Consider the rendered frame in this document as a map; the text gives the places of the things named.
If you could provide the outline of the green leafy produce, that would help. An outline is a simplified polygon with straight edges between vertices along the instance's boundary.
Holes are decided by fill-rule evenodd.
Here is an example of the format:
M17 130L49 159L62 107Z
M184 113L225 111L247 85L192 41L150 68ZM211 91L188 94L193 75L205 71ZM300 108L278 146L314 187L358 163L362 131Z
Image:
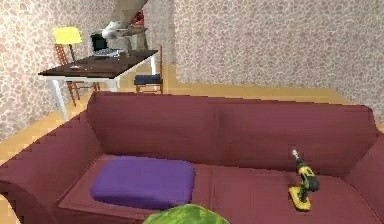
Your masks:
M152 214L142 224L230 224L230 222L204 207L185 204Z

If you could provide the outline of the purple cushion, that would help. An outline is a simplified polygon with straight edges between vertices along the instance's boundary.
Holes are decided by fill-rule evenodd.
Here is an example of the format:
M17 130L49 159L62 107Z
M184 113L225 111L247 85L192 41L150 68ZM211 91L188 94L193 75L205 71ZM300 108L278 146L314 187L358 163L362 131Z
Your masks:
M102 167L90 195L113 205L166 210L191 201L194 177L186 161L118 156Z

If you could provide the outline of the black laptop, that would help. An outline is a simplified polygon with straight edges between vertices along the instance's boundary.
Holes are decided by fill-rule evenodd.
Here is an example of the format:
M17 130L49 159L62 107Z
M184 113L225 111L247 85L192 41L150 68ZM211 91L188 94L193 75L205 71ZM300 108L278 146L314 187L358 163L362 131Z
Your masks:
M117 57L123 53L122 49L108 47L107 40L100 33L92 34L93 55L97 57Z

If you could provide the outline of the white round object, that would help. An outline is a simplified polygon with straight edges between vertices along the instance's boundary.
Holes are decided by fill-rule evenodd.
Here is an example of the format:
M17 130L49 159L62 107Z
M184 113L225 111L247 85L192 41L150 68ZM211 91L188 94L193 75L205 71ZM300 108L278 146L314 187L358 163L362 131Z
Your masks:
M116 39L120 36L121 21L111 21L101 32L104 39Z

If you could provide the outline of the red object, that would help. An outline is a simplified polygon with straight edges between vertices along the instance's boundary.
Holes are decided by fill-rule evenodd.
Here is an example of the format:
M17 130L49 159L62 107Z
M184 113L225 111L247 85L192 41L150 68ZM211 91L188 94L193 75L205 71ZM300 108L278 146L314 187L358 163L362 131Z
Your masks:
M131 25L138 25L143 26L144 25L144 12L143 10L140 10L135 17L130 22Z

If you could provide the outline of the yellow black power drill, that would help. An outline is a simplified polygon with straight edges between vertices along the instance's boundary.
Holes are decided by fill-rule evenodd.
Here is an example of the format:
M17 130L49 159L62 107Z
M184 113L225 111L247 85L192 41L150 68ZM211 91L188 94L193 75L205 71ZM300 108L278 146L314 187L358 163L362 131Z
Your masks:
M293 149L292 155L296 160L297 171L301 178L299 186L292 186L288 189L295 209L299 212L308 212L311 209L311 202L308 197L309 192L319 190L319 181L312 169L299 156L299 153Z

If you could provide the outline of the wooden chair blue seat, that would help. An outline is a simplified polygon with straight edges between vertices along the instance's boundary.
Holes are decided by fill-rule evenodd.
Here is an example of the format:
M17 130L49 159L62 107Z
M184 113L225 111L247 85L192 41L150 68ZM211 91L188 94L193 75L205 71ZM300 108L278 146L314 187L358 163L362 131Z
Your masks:
M159 64L159 72L156 74L149 74L149 75L136 75L134 78L134 85L137 93L144 92L142 88L146 86L153 86L154 89L152 90L152 93L160 92L163 93L163 76L162 76L162 69L163 69L163 51L162 46L159 46L159 53L160 53L160 64Z

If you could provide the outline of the maroon sofa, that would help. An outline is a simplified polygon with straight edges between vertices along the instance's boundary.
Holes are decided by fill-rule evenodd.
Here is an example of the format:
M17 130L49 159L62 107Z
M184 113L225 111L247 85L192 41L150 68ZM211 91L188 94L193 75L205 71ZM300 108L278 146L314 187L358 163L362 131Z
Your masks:
M308 212L293 149L319 181ZM193 202L230 224L384 224L384 133L359 105L97 92L0 165L0 195L21 224L142 224L147 209L90 195L118 156L190 162Z

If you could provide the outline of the dark brown white-legged table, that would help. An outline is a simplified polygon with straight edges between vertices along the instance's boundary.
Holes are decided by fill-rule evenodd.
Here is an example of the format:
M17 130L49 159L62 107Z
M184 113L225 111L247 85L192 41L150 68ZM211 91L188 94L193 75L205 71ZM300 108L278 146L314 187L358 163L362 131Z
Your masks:
M151 72L155 74L156 53L157 50L135 51L132 56L122 54L120 57L108 57L105 59L89 56L77 61L78 69L72 69L74 63L68 63L40 72L39 75L47 80L62 119L68 121L69 118L62 91L59 87L60 81L102 82L108 84L111 92L116 92L117 81L147 60L151 61Z

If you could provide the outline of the yellow shade table lamp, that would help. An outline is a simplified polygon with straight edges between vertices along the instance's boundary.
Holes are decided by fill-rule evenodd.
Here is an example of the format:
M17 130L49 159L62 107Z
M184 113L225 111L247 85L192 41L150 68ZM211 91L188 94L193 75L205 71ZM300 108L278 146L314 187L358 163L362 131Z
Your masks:
M73 50L73 44L82 43L80 32L76 27L60 27L54 29L55 42L60 45L68 45L74 65L72 69L78 69L79 65Z

